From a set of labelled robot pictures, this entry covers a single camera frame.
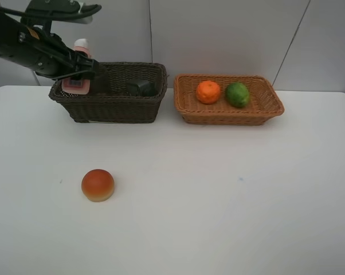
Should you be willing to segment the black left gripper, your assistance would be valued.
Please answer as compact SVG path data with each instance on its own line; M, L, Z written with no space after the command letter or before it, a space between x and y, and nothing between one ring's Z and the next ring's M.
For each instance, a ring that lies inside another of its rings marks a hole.
M90 72L99 68L99 62L85 52L68 48L58 35L38 27L19 26L17 49L20 65L54 81L90 80Z

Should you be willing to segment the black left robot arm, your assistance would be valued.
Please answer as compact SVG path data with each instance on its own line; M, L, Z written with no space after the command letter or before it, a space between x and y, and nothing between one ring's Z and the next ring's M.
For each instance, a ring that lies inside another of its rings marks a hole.
M0 13L0 58L52 80L94 79L99 62L67 47L49 30L30 27Z

